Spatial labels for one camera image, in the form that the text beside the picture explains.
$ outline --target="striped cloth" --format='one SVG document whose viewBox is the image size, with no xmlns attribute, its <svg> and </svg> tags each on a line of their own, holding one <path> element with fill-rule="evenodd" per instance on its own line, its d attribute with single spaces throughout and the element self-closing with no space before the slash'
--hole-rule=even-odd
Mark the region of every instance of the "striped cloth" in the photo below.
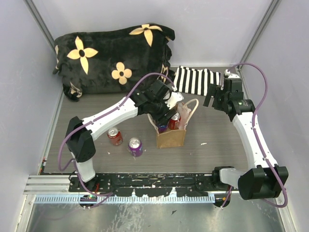
<svg viewBox="0 0 309 232">
<path fill-rule="evenodd" d="M 175 73 L 174 85 L 181 93 L 206 96 L 210 84 L 219 85 L 221 73 L 208 69 L 197 70 L 179 66 Z"/>
</svg>

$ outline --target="black mounting plate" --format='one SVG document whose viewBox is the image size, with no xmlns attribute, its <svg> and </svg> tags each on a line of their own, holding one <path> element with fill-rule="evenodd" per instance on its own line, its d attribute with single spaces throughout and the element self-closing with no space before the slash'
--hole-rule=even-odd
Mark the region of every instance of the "black mounting plate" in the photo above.
<svg viewBox="0 0 309 232">
<path fill-rule="evenodd" d="M 92 192 L 98 193 L 113 192 L 117 196 L 132 196 L 133 190 L 135 195 L 142 197 L 168 196 L 175 188 L 177 197 L 189 196 L 208 196 L 208 191 L 218 191 L 211 184 L 211 174 L 96 174 L 92 181 L 85 183 L 86 187 Z M 77 177 L 70 179 L 69 192 L 83 192 Z"/>
</svg>

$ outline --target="gray wood surface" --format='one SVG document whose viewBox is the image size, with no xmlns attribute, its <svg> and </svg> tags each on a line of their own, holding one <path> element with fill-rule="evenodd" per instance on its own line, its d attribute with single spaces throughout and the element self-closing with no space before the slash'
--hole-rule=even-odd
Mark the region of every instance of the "gray wood surface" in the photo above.
<svg viewBox="0 0 309 232">
<path fill-rule="evenodd" d="M 110 144 L 106 134 L 95 141 L 96 154 L 93 157 L 96 172 L 202 172 L 210 173 L 215 166 L 234 166 L 247 169 L 247 159 L 238 132 L 224 112 L 203 106 L 205 97 L 183 94 L 184 102 L 197 98 L 199 107 L 188 126 L 183 147 L 156 148 L 155 130 L 147 115 L 141 115 L 120 123 L 124 142 L 120 146 Z M 45 172 L 58 172 L 57 155 L 64 139 L 69 120 L 94 115 L 117 103 L 124 94 L 84 95 L 79 102 L 64 98 L 50 147 Z M 138 137 L 143 144 L 143 154 L 132 157 L 127 143 Z M 62 166 L 71 159 L 64 149 Z"/>
</svg>

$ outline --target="brown paper bag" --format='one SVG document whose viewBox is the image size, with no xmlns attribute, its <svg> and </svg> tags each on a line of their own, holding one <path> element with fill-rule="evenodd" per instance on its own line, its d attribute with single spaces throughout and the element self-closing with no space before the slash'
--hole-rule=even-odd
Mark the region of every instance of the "brown paper bag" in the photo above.
<svg viewBox="0 0 309 232">
<path fill-rule="evenodd" d="M 196 102 L 196 105 L 191 111 L 191 109 L 188 108 L 188 104 L 192 102 Z M 198 103 L 199 103 L 198 99 L 192 99 L 188 101 L 186 104 L 184 104 L 183 102 L 178 104 L 177 110 L 182 117 L 178 130 L 170 130 L 168 128 L 165 132 L 159 133 L 158 127 L 155 125 L 150 114 L 148 114 L 148 119 L 150 123 L 153 125 L 156 132 L 156 146 L 158 148 L 183 146 L 186 134 L 186 127 L 188 125 L 190 118 L 197 109 Z"/>
</svg>

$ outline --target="yellow flower print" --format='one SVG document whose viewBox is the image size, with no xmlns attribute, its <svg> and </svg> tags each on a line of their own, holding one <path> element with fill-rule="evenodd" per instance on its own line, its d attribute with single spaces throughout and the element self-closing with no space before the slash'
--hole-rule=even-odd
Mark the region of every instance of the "yellow flower print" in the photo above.
<svg viewBox="0 0 309 232">
<path fill-rule="evenodd" d="M 70 51 L 67 57 L 70 59 L 80 59 L 84 72 L 88 74 L 87 58 L 95 56 L 98 51 L 90 47 L 84 49 L 83 41 L 78 36 L 75 39 L 75 45 L 77 49 Z"/>
<path fill-rule="evenodd" d="M 59 60 L 58 60 L 58 45 L 56 45 L 56 47 L 55 47 L 55 51 L 56 51 L 56 60 L 57 60 L 57 64 L 56 64 L 56 69 L 59 69 L 58 67 L 57 67 L 57 65 L 58 65 L 58 63 L 59 63 Z"/>
<path fill-rule="evenodd" d="M 139 35 L 139 34 L 144 33 L 146 41 L 149 44 L 149 46 L 151 47 L 151 45 L 153 43 L 153 33 L 151 32 L 151 30 L 162 31 L 162 29 L 158 26 L 149 26 L 149 24 L 143 24 L 141 26 L 141 28 L 136 28 L 133 31 L 131 31 L 129 34 L 130 35 Z"/>
<path fill-rule="evenodd" d="M 130 69 L 125 69 L 125 65 L 122 62 L 116 64 L 117 70 L 112 71 L 112 77 L 115 80 L 119 79 L 119 83 L 125 85 L 127 78 L 132 76 L 132 71 Z"/>
<path fill-rule="evenodd" d="M 75 87 L 72 82 L 70 81 L 71 84 L 71 94 L 77 93 L 77 97 L 80 98 L 82 96 L 82 92 L 79 88 Z"/>
<path fill-rule="evenodd" d="M 161 73 L 164 74 L 165 76 L 168 75 L 169 73 L 169 67 L 168 66 L 164 66 L 164 64 L 162 64 L 162 68 L 161 68 Z M 159 76 L 158 79 L 161 78 L 161 80 L 163 80 L 163 83 L 166 82 L 166 78 L 163 76 Z"/>
</svg>

